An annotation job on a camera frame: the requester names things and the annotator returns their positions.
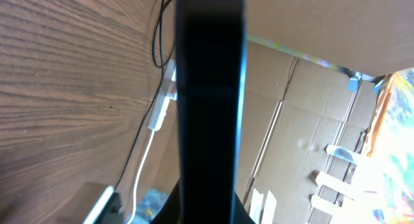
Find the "Samsung Galaxy smartphone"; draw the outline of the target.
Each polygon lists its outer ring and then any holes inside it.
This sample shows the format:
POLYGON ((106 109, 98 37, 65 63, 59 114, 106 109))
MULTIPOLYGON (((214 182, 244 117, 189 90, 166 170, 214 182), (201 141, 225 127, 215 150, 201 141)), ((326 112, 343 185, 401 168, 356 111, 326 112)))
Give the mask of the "Samsung Galaxy smartphone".
POLYGON ((184 223, 233 223, 246 78, 246 1, 177 0, 184 223))

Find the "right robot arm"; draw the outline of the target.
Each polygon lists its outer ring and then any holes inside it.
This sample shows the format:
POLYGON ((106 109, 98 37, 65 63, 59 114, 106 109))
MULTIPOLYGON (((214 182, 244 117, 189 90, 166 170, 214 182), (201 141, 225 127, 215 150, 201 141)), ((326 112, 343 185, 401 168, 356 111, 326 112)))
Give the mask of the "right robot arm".
POLYGON ((56 213, 58 224, 124 224, 120 194, 114 187, 100 183, 84 183, 56 213))

